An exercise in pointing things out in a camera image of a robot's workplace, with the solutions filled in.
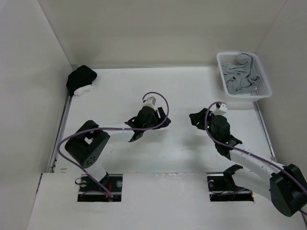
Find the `grey tank top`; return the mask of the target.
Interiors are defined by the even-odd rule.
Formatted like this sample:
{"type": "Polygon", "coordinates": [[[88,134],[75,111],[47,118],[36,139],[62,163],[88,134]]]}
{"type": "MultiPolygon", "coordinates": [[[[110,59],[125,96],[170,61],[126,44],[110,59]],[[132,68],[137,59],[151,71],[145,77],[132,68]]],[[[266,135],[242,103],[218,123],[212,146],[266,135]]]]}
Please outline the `grey tank top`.
{"type": "Polygon", "coordinates": [[[248,54],[237,55],[238,65],[225,63],[222,65],[227,91],[230,94],[246,94],[255,90],[260,84],[254,58],[248,54]]]}

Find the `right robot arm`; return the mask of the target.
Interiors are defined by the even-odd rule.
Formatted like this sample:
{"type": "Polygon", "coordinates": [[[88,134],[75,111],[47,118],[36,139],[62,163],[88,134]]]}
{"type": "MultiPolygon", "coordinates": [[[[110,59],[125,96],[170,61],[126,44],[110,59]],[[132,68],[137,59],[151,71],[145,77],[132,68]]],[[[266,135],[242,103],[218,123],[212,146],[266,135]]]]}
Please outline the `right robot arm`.
{"type": "Polygon", "coordinates": [[[256,192],[287,217],[301,211],[307,204],[307,182],[301,170],[294,164],[282,165],[244,150],[243,142],[230,132],[230,124],[224,116],[226,104],[217,102],[215,107],[213,111],[203,108],[189,118],[193,126],[206,131],[221,156],[234,162],[223,172],[224,187],[256,192]]]}

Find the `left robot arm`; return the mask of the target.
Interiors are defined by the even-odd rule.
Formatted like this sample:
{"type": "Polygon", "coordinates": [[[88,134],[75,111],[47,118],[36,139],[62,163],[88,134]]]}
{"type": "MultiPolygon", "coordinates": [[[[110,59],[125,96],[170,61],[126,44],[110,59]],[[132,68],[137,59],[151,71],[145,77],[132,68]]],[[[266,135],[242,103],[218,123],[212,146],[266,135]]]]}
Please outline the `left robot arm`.
{"type": "Polygon", "coordinates": [[[119,130],[95,130],[70,138],[65,150],[91,176],[91,185],[97,191],[106,189],[109,174],[98,163],[98,158],[108,143],[134,142],[140,139],[145,130],[167,127],[171,120],[162,107],[153,109],[143,106],[135,117],[119,125],[119,130]]]}

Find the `white folded tank top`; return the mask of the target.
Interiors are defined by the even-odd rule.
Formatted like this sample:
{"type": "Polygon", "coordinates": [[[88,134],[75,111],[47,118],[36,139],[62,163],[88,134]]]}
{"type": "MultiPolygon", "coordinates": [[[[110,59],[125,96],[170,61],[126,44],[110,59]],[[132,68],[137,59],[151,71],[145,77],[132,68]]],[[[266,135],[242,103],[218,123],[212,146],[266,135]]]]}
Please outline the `white folded tank top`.
{"type": "Polygon", "coordinates": [[[82,86],[82,87],[76,89],[74,91],[73,95],[75,95],[75,96],[82,96],[86,92],[91,92],[93,90],[94,90],[94,86],[92,84],[90,84],[90,85],[82,86]]]}

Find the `black folded tank top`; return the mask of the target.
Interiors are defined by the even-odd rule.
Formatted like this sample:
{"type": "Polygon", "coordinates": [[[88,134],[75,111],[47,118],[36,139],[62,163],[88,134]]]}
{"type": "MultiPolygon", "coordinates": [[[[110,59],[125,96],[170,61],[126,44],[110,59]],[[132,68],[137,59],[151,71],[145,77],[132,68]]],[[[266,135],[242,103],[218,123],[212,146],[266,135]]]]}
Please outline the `black folded tank top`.
{"type": "Polygon", "coordinates": [[[84,86],[90,85],[97,78],[97,73],[86,65],[82,65],[74,70],[69,76],[66,83],[66,88],[70,96],[74,92],[84,86]]]}

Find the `white plastic basket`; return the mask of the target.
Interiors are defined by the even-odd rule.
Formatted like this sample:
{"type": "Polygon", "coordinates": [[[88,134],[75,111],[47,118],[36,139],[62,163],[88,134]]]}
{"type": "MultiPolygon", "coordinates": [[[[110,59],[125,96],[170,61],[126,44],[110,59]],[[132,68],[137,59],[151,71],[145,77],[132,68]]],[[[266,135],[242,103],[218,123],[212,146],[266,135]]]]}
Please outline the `white plastic basket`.
{"type": "Polygon", "coordinates": [[[242,54],[242,52],[223,52],[223,53],[218,53],[216,56],[217,62],[218,62],[218,68],[219,68],[222,83],[223,83],[225,99],[227,101],[232,101],[232,102],[256,102],[260,99],[271,97],[272,90],[271,90],[268,78],[263,70],[263,67],[260,63],[259,58],[257,57],[257,55],[253,53],[245,53],[245,54],[248,54],[254,58],[257,73],[260,75],[259,86],[252,92],[246,93],[246,94],[230,94],[227,91],[227,87],[226,87],[226,83],[225,83],[224,75],[222,71],[222,65],[224,65],[225,63],[238,65],[238,62],[236,61],[236,57],[239,54],[242,54]]]}

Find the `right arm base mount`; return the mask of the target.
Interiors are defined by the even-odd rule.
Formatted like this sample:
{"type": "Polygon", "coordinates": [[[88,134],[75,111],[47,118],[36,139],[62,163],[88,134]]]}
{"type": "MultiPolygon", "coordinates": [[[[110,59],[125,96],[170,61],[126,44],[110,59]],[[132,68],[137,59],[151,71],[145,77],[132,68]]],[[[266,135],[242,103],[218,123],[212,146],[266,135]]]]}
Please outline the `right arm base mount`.
{"type": "Polygon", "coordinates": [[[233,165],[223,172],[211,172],[207,174],[209,199],[211,202],[253,202],[252,191],[235,185],[233,175],[243,167],[233,165]]]}

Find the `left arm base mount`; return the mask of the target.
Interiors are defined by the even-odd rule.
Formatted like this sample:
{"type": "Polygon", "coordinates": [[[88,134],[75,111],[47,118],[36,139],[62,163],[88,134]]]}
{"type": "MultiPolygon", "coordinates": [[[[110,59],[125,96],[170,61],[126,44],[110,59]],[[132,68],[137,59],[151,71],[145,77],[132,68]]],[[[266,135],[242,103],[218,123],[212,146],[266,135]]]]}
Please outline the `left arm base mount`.
{"type": "Polygon", "coordinates": [[[105,189],[93,182],[87,175],[82,175],[75,180],[78,185],[78,202],[121,202],[123,175],[110,174],[103,180],[104,187],[113,195],[109,197],[105,189]]]}

